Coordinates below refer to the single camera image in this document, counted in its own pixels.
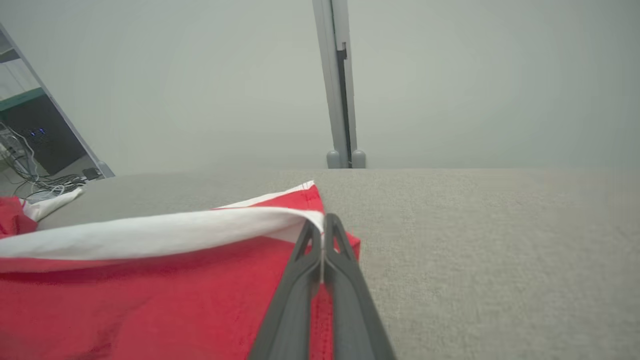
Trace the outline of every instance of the white trim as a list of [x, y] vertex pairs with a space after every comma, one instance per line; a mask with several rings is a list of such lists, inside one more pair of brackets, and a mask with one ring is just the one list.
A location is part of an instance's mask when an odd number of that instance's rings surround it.
[[256, 236], [296, 241], [306, 219], [323, 231], [324, 214], [289, 208], [228, 208], [126, 218], [5, 238], [0, 241], [0, 258], [132, 259], [208, 249]]
[[245, 208], [247, 206], [256, 205], [256, 204], [258, 204], [260, 202], [264, 202], [264, 201], [267, 201], [267, 200], [275, 199], [275, 198], [277, 198], [279, 196], [282, 196], [282, 195], [285, 195], [285, 194], [288, 194], [288, 193], [298, 192], [298, 191], [301, 191], [301, 190], [309, 190], [314, 185], [315, 185], [314, 181], [311, 180], [311, 181], [307, 181], [304, 184], [300, 184], [300, 185], [296, 186], [295, 188], [291, 188], [291, 189], [285, 190], [283, 192], [264, 194], [262, 196], [254, 197], [253, 199], [244, 200], [244, 201], [240, 201], [240, 202], [235, 202], [233, 204], [220, 206], [219, 208], [216, 208], [216, 209]]

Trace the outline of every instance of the red fabric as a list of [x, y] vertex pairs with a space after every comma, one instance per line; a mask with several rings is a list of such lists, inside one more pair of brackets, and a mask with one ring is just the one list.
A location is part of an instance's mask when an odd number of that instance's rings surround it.
[[[323, 210], [315, 186], [283, 196], [256, 206]], [[359, 240], [349, 240], [358, 253]], [[71, 261], [73, 270], [25, 265], [0, 274], [0, 359], [244, 359], [293, 246], [259, 237], [106, 266]], [[333, 357], [331, 308], [321, 289], [311, 359]]]
[[0, 197], [0, 239], [32, 233], [37, 227], [38, 223], [24, 214], [20, 199], [16, 196]]

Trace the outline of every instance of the white wall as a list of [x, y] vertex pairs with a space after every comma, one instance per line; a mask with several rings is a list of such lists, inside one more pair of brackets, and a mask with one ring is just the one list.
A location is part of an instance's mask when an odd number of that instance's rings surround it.
[[640, 1], [349, 0], [367, 167], [640, 163]]
[[1, 0], [0, 23], [116, 175], [326, 168], [310, 0]]

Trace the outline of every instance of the gray fabric surface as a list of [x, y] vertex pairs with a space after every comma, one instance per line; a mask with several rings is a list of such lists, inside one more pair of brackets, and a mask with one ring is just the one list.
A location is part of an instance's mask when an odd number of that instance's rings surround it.
[[309, 170], [116, 177], [40, 229], [212, 208], [316, 181], [362, 239], [400, 359], [634, 359], [640, 176], [563, 170]]

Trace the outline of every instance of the cable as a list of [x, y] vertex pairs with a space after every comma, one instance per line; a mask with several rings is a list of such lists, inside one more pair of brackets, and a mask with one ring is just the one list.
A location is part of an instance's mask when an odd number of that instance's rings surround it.
[[[16, 133], [12, 128], [8, 127], [7, 125], [5, 125], [4, 127], [6, 127], [7, 129], [9, 129], [9, 131], [11, 131], [12, 133], [18, 135], [19, 137], [21, 137], [24, 140], [24, 144], [27, 145], [27, 147], [29, 148], [29, 150], [31, 150], [31, 162], [34, 165], [34, 169], [33, 172], [36, 173], [36, 183], [38, 182], [38, 180], [40, 180], [40, 174], [38, 174], [38, 163], [36, 162], [36, 160], [34, 159], [36, 152], [33, 151], [33, 149], [31, 148], [31, 145], [29, 145], [29, 143], [27, 142], [27, 139], [24, 138], [24, 136]], [[33, 192], [33, 183], [31, 184], [31, 192]]]
[[[38, 171], [38, 164], [35, 161], [35, 152], [33, 151], [33, 148], [31, 148], [31, 146], [28, 144], [28, 142], [24, 138], [24, 136], [16, 133], [13, 129], [8, 127], [6, 124], [2, 124], [2, 125], [11, 134], [15, 134], [15, 135], [17, 135], [17, 136], [22, 138], [22, 141], [20, 141], [18, 138], [16, 138], [15, 136], [11, 135], [11, 137], [15, 139], [15, 141], [20, 145], [20, 147], [22, 147], [22, 150], [24, 151], [24, 154], [25, 154], [25, 155], [17, 156], [15, 158], [13, 158], [13, 157], [7, 158], [7, 156], [5, 156], [5, 153], [0, 152], [0, 157], [2, 157], [2, 160], [4, 160], [4, 162], [7, 164], [7, 166], [9, 166], [13, 171], [15, 171], [16, 174], [18, 174], [18, 176], [20, 176], [24, 180], [15, 189], [15, 191], [13, 192], [14, 195], [26, 183], [30, 183], [31, 184], [31, 194], [29, 196], [33, 195], [34, 193], [37, 193], [37, 192], [33, 191], [33, 187], [34, 186], [37, 186], [38, 188], [42, 189], [42, 191], [47, 191], [47, 192], [51, 192], [51, 193], [54, 193], [55, 191], [59, 190], [60, 191], [59, 195], [62, 195], [65, 192], [73, 191], [76, 188], [78, 188], [79, 186], [84, 186], [85, 185], [86, 179], [81, 177], [80, 175], [76, 175], [76, 174], [65, 175], [65, 176], [60, 176], [60, 177], [55, 177], [55, 178], [53, 178], [50, 175], [41, 176], [40, 174], [38, 174], [38, 172], [37, 172]], [[21, 158], [26, 158], [26, 166], [22, 166], [22, 163], [20, 163], [20, 167], [18, 167], [16, 163], [19, 163], [19, 159], [21, 159]], [[34, 172], [35, 172], [35, 174], [31, 173], [31, 166], [29, 164], [29, 160], [31, 160], [33, 162], [33, 164], [34, 164]]]

